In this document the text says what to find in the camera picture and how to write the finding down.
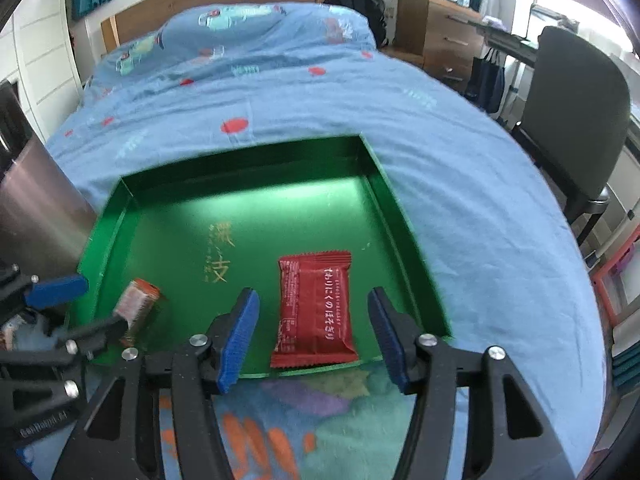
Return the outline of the small orange-brown snack bar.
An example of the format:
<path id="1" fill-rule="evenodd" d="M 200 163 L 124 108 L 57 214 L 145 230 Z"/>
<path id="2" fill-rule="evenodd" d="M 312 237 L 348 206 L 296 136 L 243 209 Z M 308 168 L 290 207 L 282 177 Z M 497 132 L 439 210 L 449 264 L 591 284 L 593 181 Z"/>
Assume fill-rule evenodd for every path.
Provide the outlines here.
<path id="1" fill-rule="evenodd" d="M 126 332 L 120 337 L 125 347 L 133 347 L 137 334 L 142 330 L 146 317 L 162 294 L 155 285 L 135 278 L 132 280 L 117 301 L 113 314 L 127 322 Z"/>

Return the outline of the red snack packet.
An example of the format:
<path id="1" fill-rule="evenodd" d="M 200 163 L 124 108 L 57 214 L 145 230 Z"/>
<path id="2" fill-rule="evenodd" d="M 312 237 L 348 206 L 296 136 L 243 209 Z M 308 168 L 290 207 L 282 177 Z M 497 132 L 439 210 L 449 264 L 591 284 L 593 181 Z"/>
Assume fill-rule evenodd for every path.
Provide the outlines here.
<path id="1" fill-rule="evenodd" d="M 299 368 L 359 360 L 349 312 L 346 250 L 308 252 L 279 259 L 280 320 L 273 368 Z"/>

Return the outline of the black and steel kettle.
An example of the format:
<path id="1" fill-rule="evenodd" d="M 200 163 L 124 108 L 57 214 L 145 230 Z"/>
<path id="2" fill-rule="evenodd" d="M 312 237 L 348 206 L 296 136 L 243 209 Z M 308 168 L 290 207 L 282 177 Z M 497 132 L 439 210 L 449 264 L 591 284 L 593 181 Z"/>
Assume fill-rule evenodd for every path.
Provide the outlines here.
<path id="1" fill-rule="evenodd" d="M 1 83 L 1 261 L 26 274 L 73 274 L 96 213 L 30 125 L 14 85 Z"/>

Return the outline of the blue patterned duvet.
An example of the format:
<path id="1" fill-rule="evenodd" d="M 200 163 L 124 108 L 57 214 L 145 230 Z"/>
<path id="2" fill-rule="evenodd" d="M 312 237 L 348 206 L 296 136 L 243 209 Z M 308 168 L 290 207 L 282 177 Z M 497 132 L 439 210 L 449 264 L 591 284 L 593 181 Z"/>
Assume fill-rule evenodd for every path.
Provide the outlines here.
<path id="1" fill-rule="evenodd" d="M 364 18 L 281 4 L 232 21 L 175 16 L 129 74 L 96 66 L 46 147 L 96 212 L 120 176 L 173 160 L 358 133 L 384 168 L 458 348 L 500 344 L 579 474 L 604 404 L 605 351 L 572 229 L 506 130 L 417 68 L 375 52 Z M 382 363 L 258 382 L 217 413 L 238 479 L 389 479 L 412 399 Z"/>

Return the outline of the green shallow tray box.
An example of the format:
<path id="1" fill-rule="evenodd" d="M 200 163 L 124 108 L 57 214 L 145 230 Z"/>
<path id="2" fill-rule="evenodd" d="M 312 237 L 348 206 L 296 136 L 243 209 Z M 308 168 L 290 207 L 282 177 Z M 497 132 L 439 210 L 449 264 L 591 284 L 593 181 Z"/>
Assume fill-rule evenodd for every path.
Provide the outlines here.
<path id="1" fill-rule="evenodd" d="M 364 362 L 380 356 L 367 308 L 375 287 L 427 332 L 450 335 L 410 222 L 361 136 L 256 145 L 119 179 L 79 263 L 89 289 L 70 306 L 68 324 L 105 318 L 141 278 L 160 300 L 136 343 L 169 350 L 206 330 L 250 287 L 260 313 L 242 374 L 269 377 L 279 260 L 328 250 L 352 256 L 349 313 Z"/>

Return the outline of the dark blue hanging bag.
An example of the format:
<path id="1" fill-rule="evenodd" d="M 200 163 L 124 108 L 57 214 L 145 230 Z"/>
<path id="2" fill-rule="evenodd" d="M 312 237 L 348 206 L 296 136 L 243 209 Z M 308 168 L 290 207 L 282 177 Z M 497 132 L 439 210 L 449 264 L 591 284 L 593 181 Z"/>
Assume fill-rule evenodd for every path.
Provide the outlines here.
<path id="1" fill-rule="evenodd" d="M 498 112 L 506 77 L 500 64 L 500 52 L 490 48 L 482 58 L 473 58 L 471 76 L 464 97 L 487 114 Z"/>

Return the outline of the dark grey office chair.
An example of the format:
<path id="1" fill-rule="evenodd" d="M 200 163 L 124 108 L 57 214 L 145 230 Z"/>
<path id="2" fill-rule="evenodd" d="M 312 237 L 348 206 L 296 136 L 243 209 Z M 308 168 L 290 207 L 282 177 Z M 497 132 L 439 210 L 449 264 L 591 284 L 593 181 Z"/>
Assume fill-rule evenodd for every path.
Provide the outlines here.
<path id="1" fill-rule="evenodd" d="M 566 221 L 589 217 L 578 244 L 608 208 L 606 185 L 629 124 L 628 84 L 612 58 L 574 32 L 545 27 L 511 136 L 564 194 Z"/>

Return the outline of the wooden drawer cabinet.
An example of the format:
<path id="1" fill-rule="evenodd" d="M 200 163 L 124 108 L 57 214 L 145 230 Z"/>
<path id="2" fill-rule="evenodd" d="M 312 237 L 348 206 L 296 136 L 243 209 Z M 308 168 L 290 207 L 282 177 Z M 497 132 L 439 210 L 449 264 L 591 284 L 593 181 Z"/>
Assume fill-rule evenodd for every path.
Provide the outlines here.
<path id="1" fill-rule="evenodd" d="M 463 94 L 480 56 L 480 14 L 449 0 L 397 0 L 395 32 L 382 52 Z"/>

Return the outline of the glass desk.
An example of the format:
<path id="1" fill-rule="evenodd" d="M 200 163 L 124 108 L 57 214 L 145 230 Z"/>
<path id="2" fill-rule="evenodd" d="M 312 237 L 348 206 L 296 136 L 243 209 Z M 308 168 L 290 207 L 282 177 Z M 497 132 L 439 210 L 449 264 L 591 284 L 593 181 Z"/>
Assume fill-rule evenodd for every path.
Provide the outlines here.
<path id="1" fill-rule="evenodd" d="M 448 14 L 447 18 L 451 21 L 474 27 L 480 36 L 484 38 L 488 47 L 495 48 L 526 66 L 535 66 L 538 44 L 489 24 L 472 21 L 468 18 L 460 18 L 460 16 L 454 14 Z"/>

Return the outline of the black backpack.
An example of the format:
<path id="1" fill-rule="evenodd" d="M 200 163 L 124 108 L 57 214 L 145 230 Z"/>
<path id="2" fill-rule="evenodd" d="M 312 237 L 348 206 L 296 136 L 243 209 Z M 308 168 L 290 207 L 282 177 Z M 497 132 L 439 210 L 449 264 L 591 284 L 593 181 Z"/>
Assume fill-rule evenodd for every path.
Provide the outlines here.
<path id="1" fill-rule="evenodd" d="M 360 13 L 368 21 L 376 46 L 381 49 L 388 45 L 384 0 L 323 0 L 323 3 L 342 6 Z"/>

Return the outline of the red frame stool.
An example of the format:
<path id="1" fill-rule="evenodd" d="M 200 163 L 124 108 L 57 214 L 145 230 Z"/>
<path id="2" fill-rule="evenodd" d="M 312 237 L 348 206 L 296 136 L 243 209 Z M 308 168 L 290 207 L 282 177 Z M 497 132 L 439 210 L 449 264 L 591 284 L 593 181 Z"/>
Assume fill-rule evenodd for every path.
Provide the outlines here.
<path id="1" fill-rule="evenodd" d="M 612 327 L 639 309 L 639 227 L 592 277 L 598 299 Z"/>

